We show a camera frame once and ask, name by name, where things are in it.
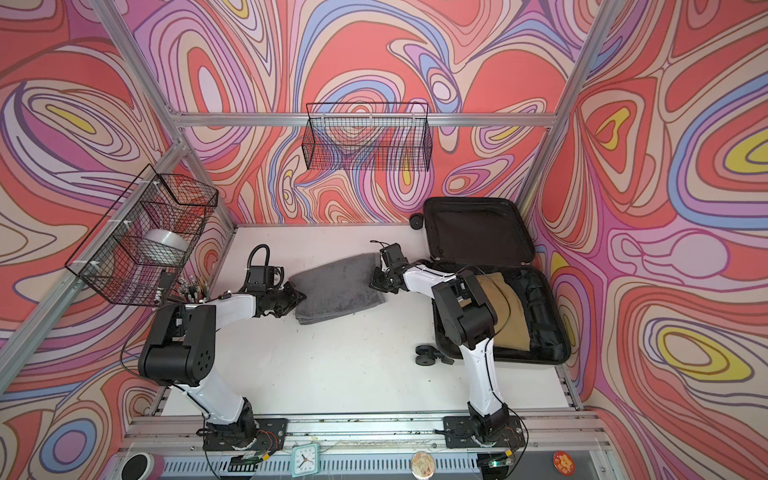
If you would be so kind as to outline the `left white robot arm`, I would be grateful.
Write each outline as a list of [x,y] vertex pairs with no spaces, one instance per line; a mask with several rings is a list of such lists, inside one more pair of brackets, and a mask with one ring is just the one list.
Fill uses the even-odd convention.
[[263,430],[251,402],[235,393],[215,370],[216,335],[241,320],[280,318],[307,299],[284,279],[281,267],[251,267],[243,286],[204,303],[175,303],[157,310],[139,356],[141,377],[174,387],[198,409],[198,435],[207,451],[282,448],[274,432]]

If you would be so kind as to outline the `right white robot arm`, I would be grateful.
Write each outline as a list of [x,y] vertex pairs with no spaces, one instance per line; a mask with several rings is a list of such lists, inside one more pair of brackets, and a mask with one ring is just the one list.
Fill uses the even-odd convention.
[[509,426],[510,410],[497,392],[494,363],[497,314],[479,280],[470,271],[447,273],[408,261],[397,243],[380,244],[382,265],[370,286],[383,293],[407,291],[430,298],[449,340],[462,355],[469,382],[468,415],[443,419],[449,448],[490,448]]

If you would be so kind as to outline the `black suitcase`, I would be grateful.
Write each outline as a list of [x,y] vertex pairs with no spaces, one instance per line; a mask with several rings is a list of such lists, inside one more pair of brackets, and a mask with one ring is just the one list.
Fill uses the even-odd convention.
[[572,349],[546,276],[532,265],[535,248],[517,206],[503,198],[432,197],[423,206],[428,265],[477,276],[499,273],[517,296],[527,329],[496,325],[499,362],[561,365]]

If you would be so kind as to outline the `khaki shorts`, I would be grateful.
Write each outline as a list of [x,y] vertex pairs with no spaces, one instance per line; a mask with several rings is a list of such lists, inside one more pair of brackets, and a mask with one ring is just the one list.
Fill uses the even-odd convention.
[[498,321],[494,327],[498,347],[530,351],[530,333],[522,301],[500,272],[477,276]]

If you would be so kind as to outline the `grey towel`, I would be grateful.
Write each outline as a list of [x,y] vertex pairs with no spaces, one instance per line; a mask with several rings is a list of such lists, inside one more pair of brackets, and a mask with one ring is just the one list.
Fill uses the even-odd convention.
[[384,294],[370,287],[379,266],[377,254],[364,253],[292,276],[289,282],[306,296],[294,310],[299,324],[313,325],[382,305]]

